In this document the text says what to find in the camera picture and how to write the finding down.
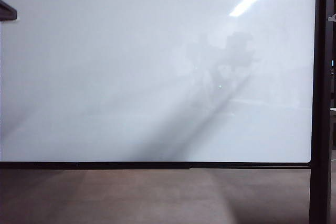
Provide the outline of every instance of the black object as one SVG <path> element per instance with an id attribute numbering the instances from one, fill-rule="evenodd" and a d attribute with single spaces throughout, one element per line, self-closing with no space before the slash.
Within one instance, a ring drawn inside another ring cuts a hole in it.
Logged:
<path id="1" fill-rule="evenodd" d="M 10 5 L 0 0 L 0 21 L 16 20 L 17 11 Z"/>
<path id="2" fill-rule="evenodd" d="M 334 0 L 334 10 L 336 11 L 336 0 Z M 336 38 L 336 23 L 334 22 L 334 38 Z M 332 67 L 332 85 L 331 85 L 331 89 L 332 89 L 332 94 L 333 96 L 331 97 L 331 107 L 332 108 L 336 108 L 336 41 L 333 43 L 333 54 L 332 54 L 332 60 L 334 62 L 333 67 Z M 336 150 L 336 122 L 333 123 L 332 129 L 333 131 L 330 132 L 330 134 L 332 134 L 332 141 L 333 141 L 333 150 Z"/>
<path id="3" fill-rule="evenodd" d="M 309 163 L 214 162 L 0 162 L 0 169 L 311 169 L 310 224 L 330 223 L 330 86 L 334 0 L 317 0 L 314 50 L 312 152 Z"/>
<path id="4" fill-rule="evenodd" d="M 334 0 L 317 0 L 313 96 L 312 167 L 310 175 L 310 224 L 330 223 L 331 138 L 330 62 L 333 54 Z"/>

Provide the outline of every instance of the whiteboard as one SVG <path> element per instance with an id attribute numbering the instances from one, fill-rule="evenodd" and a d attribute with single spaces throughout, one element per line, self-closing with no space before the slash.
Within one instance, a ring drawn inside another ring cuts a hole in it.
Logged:
<path id="1" fill-rule="evenodd" d="M 310 161 L 316 0 L 5 1 L 2 161 Z"/>

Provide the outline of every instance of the gray carpet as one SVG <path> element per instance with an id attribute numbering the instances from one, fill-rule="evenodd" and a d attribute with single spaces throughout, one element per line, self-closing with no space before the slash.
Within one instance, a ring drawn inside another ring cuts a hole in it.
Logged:
<path id="1" fill-rule="evenodd" d="M 304 224 L 309 176 L 309 170 L 1 170 L 0 223 Z"/>

